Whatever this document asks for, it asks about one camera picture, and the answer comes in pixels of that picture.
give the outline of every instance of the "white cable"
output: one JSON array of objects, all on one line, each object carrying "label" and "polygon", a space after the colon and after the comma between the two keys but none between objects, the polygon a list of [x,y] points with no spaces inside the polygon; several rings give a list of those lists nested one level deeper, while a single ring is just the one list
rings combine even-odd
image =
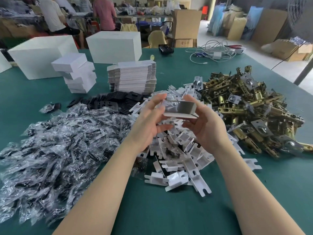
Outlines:
[{"label": "white cable", "polygon": [[[230,60],[230,59],[232,59],[233,57],[236,56],[236,52],[233,51],[229,47],[225,47],[222,41],[220,42],[220,41],[213,40],[213,39],[209,40],[205,45],[202,45],[201,47],[198,46],[196,48],[188,48],[188,49],[186,49],[186,52],[187,53],[192,53],[190,55],[190,61],[192,61],[193,63],[196,63],[196,64],[207,64],[207,62],[205,62],[205,63],[197,63],[197,62],[193,61],[191,59],[191,57],[193,55],[196,55],[196,54],[203,54],[203,53],[205,53],[206,55],[203,55],[204,57],[212,59],[213,61],[215,61],[217,63],[226,62],[226,61],[228,61],[228,60]],[[221,52],[222,53],[221,60],[216,60],[216,59],[212,58],[214,52]]]}]

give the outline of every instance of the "pink shirt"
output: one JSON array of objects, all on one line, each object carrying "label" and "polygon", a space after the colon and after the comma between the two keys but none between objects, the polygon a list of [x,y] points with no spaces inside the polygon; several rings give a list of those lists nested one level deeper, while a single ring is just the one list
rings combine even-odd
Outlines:
[{"label": "pink shirt", "polygon": [[109,0],[95,0],[93,4],[94,14],[99,16],[101,30],[114,30],[115,23],[113,16],[116,17],[114,5]]}]

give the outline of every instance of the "floor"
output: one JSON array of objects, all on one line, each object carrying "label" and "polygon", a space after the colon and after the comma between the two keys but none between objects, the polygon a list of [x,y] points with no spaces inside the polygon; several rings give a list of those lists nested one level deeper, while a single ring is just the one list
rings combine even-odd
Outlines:
[{"label": "floor", "polygon": [[[222,36],[214,37],[212,36],[211,33],[207,33],[208,23],[209,21],[201,21],[200,23],[200,29],[198,33],[198,46],[206,44],[206,42],[211,39],[225,41],[225,37]],[[270,54],[264,53],[260,49],[260,46],[252,41],[244,40],[228,41],[228,44],[241,44],[242,46],[246,47],[247,49],[245,50],[245,54],[249,55],[254,60],[258,61],[259,63],[263,64],[265,67],[269,69],[271,69],[281,61],[281,59],[275,58]],[[279,65],[277,65],[273,69],[273,71],[283,76],[287,80],[294,82],[306,65],[307,62],[305,61],[282,62]],[[307,77],[301,82],[299,86],[303,90],[306,90],[308,93],[313,94],[313,71],[311,71],[307,75]]]}]

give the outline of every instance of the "hand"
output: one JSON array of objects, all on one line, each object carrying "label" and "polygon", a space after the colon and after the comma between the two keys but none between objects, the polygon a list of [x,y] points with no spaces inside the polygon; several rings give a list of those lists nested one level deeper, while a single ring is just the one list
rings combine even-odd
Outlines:
[{"label": "hand", "polygon": [[217,113],[190,95],[185,95],[184,100],[197,104],[196,113],[199,118],[185,121],[182,126],[195,134],[198,142],[208,153],[214,155],[216,150],[231,144],[224,121]]},{"label": "hand", "polygon": [[137,154],[145,150],[146,147],[151,144],[153,137],[158,133],[173,128],[173,125],[171,124],[156,125],[167,118],[163,116],[165,111],[164,106],[155,108],[155,106],[165,98],[166,94],[157,94],[152,97],[141,110],[131,131],[125,138],[125,141],[130,142],[132,146],[135,146]]}]

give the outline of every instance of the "stack of flat boxes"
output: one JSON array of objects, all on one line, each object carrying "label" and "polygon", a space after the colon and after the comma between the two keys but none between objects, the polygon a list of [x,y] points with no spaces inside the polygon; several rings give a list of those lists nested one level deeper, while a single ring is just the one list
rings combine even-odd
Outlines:
[{"label": "stack of flat boxes", "polygon": [[71,93],[88,93],[96,84],[95,66],[85,54],[67,54],[51,63],[60,72]]}]

